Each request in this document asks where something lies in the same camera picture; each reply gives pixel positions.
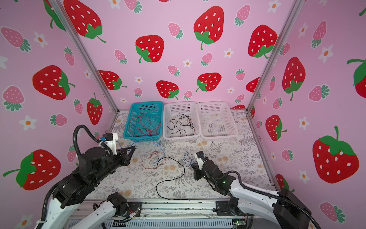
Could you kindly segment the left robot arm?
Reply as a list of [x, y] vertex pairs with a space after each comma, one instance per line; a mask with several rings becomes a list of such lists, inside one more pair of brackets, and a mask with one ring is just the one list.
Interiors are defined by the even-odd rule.
[[[84, 129], [98, 146], [81, 153], [77, 141], [80, 129]], [[118, 168], [130, 164], [136, 148], [131, 146], [117, 149], [117, 140], [116, 133], [106, 133], [102, 139], [97, 139], [87, 126], [78, 125], [75, 128], [72, 141], [79, 165], [47, 192], [41, 218], [36, 223], [37, 229], [62, 229], [72, 213], [102, 180], [115, 173]]]

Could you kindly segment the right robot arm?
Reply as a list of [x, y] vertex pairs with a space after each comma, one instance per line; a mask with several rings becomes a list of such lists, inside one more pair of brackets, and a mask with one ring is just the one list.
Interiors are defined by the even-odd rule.
[[259, 216], [282, 229], [307, 229], [310, 223], [316, 229], [321, 228], [310, 209], [291, 191], [269, 191], [245, 184], [237, 171], [223, 173], [213, 161], [200, 154], [198, 156], [191, 165], [194, 179], [204, 178], [214, 191], [230, 196], [229, 209], [233, 214]]

